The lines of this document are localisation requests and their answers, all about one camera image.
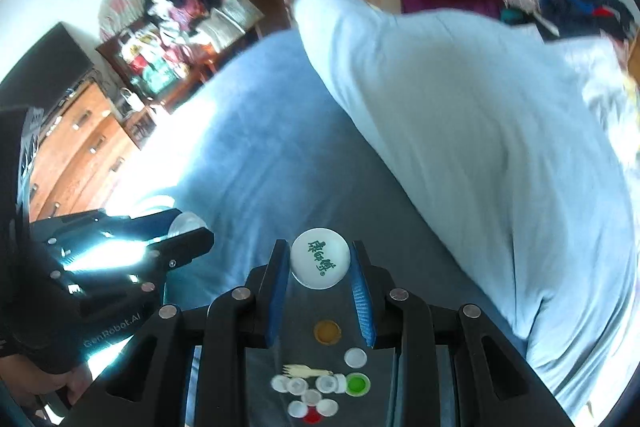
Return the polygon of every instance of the drawer handle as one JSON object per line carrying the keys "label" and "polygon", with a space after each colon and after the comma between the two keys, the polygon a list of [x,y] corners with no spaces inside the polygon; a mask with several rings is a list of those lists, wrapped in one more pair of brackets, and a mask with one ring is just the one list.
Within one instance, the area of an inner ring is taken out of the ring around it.
{"label": "drawer handle", "polygon": [[71,129],[77,131],[89,120],[89,118],[91,118],[91,111],[87,109],[82,116],[78,118],[78,121],[71,126]]}
{"label": "drawer handle", "polygon": [[51,217],[54,217],[58,211],[60,210],[60,203],[58,203],[57,201],[53,204],[53,210],[51,211],[51,213],[49,214],[49,219]]}
{"label": "drawer handle", "polygon": [[107,139],[104,136],[100,136],[98,138],[98,141],[96,142],[96,144],[93,147],[89,147],[89,152],[91,154],[95,154],[98,152],[98,150],[100,149],[100,147],[102,147],[104,145],[104,142],[106,142]]}
{"label": "drawer handle", "polygon": [[116,162],[111,166],[111,169],[109,170],[111,172],[118,172],[120,170],[120,167],[122,167],[123,163],[124,163],[124,158],[121,156],[116,160]]}

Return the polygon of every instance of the plastic fork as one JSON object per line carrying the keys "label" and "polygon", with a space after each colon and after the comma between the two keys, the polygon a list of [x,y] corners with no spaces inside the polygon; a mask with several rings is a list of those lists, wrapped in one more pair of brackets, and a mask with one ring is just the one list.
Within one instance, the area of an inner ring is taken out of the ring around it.
{"label": "plastic fork", "polygon": [[288,363],[282,367],[282,374],[289,378],[314,378],[332,375],[331,371],[326,369],[311,369],[308,365],[301,363]]}

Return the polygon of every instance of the blue gripper pad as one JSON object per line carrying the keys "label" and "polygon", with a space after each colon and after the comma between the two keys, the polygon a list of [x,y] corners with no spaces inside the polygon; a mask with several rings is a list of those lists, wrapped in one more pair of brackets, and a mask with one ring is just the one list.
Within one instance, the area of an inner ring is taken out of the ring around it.
{"label": "blue gripper pad", "polygon": [[353,293],[353,303],[356,306],[358,322],[360,323],[360,333],[365,339],[367,346],[373,347],[376,342],[376,327],[373,324],[373,310],[371,307],[371,297],[369,287],[364,279],[362,267],[356,254],[355,248],[350,246],[351,266],[349,274],[351,277],[351,292]]}
{"label": "blue gripper pad", "polygon": [[289,282],[290,248],[289,243],[284,241],[283,243],[284,249],[279,253],[278,273],[269,303],[269,324],[267,325],[267,332],[265,334],[268,347],[273,346],[273,343],[280,333],[282,314],[284,313],[284,301],[287,294],[287,283]]}

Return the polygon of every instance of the red bottle cap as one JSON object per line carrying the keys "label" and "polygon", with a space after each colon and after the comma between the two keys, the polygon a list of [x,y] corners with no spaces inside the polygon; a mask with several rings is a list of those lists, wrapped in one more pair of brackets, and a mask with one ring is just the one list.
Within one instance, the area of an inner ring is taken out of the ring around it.
{"label": "red bottle cap", "polygon": [[322,415],[316,410],[315,407],[309,407],[309,412],[306,413],[306,416],[303,418],[303,420],[305,421],[305,423],[318,423],[320,420],[322,420]]}

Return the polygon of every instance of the white bottle cap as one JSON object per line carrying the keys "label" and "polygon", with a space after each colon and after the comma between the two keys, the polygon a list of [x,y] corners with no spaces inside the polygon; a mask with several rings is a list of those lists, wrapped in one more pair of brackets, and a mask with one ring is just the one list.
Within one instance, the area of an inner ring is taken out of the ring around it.
{"label": "white bottle cap", "polygon": [[309,407],[298,400],[294,400],[287,407],[287,412],[289,416],[293,416],[293,418],[304,418],[306,413],[309,412]]}
{"label": "white bottle cap", "polygon": [[302,378],[292,378],[287,382],[287,391],[294,396],[302,396],[309,389],[309,384]]}
{"label": "white bottle cap", "polygon": [[354,369],[364,367],[367,363],[367,353],[361,350],[359,347],[351,347],[344,354],[344,362]]}
{"label": "white bottle cap", "polygon": [[293,277],[312,290],[326,290],[340,282],[351,266],[349,245],[329,229],[301,233],[291,245]]}
{"label": "white bottle cap", "polygon": [[338,389],[335,390],[335,394],[344,394],[347,392],[347,377],[336,373],[334,375],[335,380],[338,382]]}
{"label": "white bottle cap", "polygon": [[271,388],[274,391],[278,391],[278,393],[288,393],[287,384],[289,383],[289,378],[284,375],[276,375],[271,378]]}
{"label": "white bottle cap", "polygon": [[193,212],[183,212],[178,214],[172,221],[167,232],[167,237],[175,237],[191,230],[206,229],[207,223]]}
{"label": "white bottle cap", "polygon": [[[344,390],[347,390],[347,379],[344,378]],[[316,378],[316,389],[322,394],[335,393],[338,390],[338,380],[334,375],[322,375]]]}
{"label": "white bottle cap", "polygon": [[322,394],[317,389],[307,389],[302,395],[302,403],[315,407],[322,400]]}
{"label": "white bottle cap", "polygon": [[338,412],[338,403],[335,400],[325,398],[318,403],[316,410],[322,416],[334,416]]}

